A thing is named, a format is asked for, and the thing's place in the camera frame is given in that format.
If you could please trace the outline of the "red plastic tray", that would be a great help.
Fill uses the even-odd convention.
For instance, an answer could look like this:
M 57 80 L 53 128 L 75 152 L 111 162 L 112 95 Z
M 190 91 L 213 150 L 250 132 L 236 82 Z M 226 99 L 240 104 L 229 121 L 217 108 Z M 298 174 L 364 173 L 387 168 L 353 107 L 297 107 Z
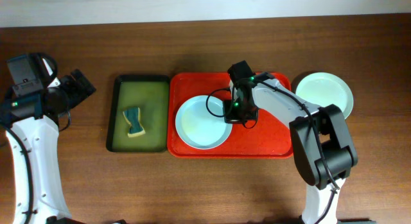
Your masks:
M 259 111 L 257 125 L 244 128 L 232 127 L 229 138 L 210 150 L 190 147 L 178 136 L 175 117 L 180 106 L 194 96 L 208 95 L 212 91 L 228 87 L 227 73 L 180 73 L 170 82 L 168 109 L 168 151 L 179 158 L 257 158 L 285 159 L 293 155 L 289 129 L 265 110 Z

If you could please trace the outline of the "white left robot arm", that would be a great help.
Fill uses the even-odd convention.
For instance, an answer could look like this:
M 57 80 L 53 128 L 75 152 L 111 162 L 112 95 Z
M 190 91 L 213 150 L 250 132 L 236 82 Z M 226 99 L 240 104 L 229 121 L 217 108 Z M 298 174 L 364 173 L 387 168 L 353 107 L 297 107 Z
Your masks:
M 49 88 L 1 104 L 1 128 L 13 158 L 14 223 L 75 222 L 66 205 L 58 167 L 58 118 L 69 115 L 95 91 L 76 69 Z

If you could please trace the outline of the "black tray with green liquid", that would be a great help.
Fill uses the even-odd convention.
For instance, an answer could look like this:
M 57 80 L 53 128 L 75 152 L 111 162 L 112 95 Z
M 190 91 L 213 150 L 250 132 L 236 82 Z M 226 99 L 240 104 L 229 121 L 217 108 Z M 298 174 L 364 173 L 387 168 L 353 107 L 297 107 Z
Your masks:
M 106 149 L 117 153 L 157 153 L 167 148 L 170 78 L 165 75 L 125 74 L 114 80 Z M 139 108 L 143 135 L 129 137 L 123 113 Z

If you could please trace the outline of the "light blue plate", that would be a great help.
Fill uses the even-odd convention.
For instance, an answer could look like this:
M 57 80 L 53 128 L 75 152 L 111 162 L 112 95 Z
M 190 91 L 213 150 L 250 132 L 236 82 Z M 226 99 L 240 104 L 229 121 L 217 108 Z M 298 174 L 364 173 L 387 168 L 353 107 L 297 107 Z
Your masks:
M 206 103 L 207 96 L 195 96 L 185 101 L 177 110 L 175 128 L 178 136 L 184 143 L 198 150 L 210 150 L 222 145 L 230 136 L 232 125 L 224 121 L 222 100 L 211 96 Z

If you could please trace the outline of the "green and yellow sponge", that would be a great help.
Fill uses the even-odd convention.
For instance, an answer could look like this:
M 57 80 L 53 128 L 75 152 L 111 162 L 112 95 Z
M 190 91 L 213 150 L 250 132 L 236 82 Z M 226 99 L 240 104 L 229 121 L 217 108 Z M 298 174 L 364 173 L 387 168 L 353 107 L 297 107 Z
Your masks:
M 123 111 L 126 123 L 129 125 L 128 137 L 139 137 L 145 134 L 145 129 L 141 124 L 141 109 L 139 107 L 128 108 Z

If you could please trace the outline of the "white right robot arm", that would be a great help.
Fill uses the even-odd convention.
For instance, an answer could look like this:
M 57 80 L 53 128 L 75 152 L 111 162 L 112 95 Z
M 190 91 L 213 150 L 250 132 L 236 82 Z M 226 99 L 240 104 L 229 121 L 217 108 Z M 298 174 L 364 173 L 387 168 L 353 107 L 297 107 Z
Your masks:
M 345 117 L 336 105 L 322 107 L 284 88 L 270 73 L 230 73 L 228 123 L 256 119 L 265 110 L 290 131 L 295 167 L 306 183 L 301 223 L 337 223 L 340 190 L 358 163 Z

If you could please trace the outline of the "light green plate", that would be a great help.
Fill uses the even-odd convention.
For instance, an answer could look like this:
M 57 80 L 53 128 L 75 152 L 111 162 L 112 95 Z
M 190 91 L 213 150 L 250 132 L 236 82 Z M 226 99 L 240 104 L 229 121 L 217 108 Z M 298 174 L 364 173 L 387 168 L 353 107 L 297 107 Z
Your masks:
M 298 84 L 295 93 L 310 103 L 326 107 L 336 105 L 347 119 L 354 106 L 354 96 L 348 84 L 331 73 L 311 73 Z

